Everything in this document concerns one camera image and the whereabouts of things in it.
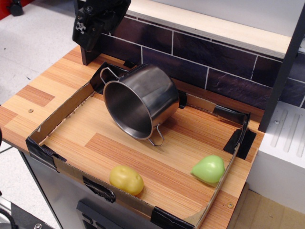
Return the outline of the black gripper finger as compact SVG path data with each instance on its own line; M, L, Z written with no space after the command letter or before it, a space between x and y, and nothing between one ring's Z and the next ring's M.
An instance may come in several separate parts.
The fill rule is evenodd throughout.
M93 7L82 7L78 10L73 27L72 40L85 51L91 52L97 43L105 22L98 17Z
M113 32L123 20L125 13L104 11L102 13L103 32Z

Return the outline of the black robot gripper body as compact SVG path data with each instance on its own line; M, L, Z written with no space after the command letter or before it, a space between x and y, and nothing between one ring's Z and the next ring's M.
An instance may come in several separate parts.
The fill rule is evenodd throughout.
M130 0L87 0L85 2L85 14L90 17L125 16Z

